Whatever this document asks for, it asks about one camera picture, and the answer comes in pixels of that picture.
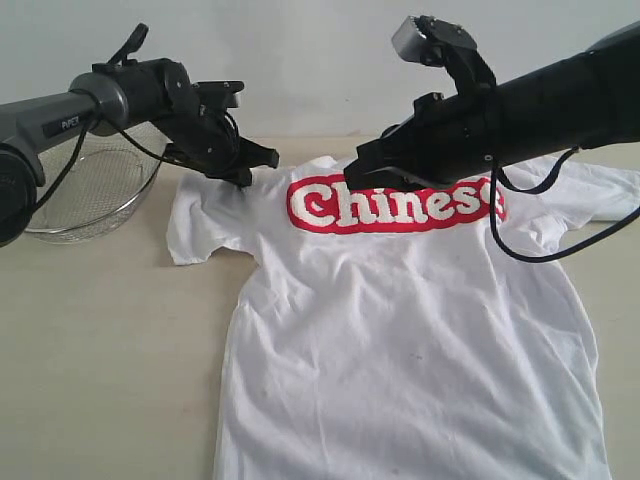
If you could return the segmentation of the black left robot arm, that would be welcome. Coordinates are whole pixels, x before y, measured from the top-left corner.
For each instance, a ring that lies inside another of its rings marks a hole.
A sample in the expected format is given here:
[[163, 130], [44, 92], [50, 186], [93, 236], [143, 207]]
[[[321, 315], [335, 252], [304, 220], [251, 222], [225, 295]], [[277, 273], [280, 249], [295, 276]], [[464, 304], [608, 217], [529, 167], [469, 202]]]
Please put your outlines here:
[[69, 90], [1, 107], [1, 243], [27, 228], [80, 156], [88, 134], [133, 138], [128, 129], [150, 123], [169, 140], [156, 160], [238, 187], [256, 167], [275, 168], [273, 148], [242, 137], [229, 111], [241, 81], [194, 83], [166, 58], [95, 64]]

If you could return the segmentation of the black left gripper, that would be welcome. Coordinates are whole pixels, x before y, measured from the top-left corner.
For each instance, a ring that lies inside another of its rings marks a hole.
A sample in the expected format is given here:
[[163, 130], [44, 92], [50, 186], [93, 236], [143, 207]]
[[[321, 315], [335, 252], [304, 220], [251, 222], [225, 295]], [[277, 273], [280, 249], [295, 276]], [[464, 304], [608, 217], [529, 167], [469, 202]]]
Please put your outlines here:
[[201, 104], [193, 84], [175, 88], [177, 97], [170, 101], [169, 111], [151, 121], [172, 143], [164, 153], [166, 160], [236, 187], [252, 185], [250, 168], [278, 167], [276, 149], [240, 138], [229, 109]]

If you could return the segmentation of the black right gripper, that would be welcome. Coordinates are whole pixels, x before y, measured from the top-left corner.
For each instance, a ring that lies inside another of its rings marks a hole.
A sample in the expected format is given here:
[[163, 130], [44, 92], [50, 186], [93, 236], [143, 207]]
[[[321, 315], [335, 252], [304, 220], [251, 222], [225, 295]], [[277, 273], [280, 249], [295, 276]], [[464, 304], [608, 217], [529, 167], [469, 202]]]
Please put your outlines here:
[[357, 162], [344, 168], [347, 187], [418, 191], [486, 173], [494, 164], [502, 167], [503, 126], [495, 89], [448, 99], [427, 94], [414, 102], [410, 120], [357, 147]]

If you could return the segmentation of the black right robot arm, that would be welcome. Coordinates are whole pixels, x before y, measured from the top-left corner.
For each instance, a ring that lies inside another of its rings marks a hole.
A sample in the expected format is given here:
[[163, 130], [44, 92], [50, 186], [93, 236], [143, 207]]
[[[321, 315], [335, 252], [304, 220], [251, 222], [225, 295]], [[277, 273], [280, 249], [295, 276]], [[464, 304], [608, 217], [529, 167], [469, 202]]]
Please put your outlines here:
[[639, 139], [637, 23], [503, 84], [460, 25], [409, 16], [392, 45], [406, 62], [444, 68], [457, 93], [423, 95], [409, 119], [358, 146], [344, 169], [352, 190], [448, 188], [493, 163]]

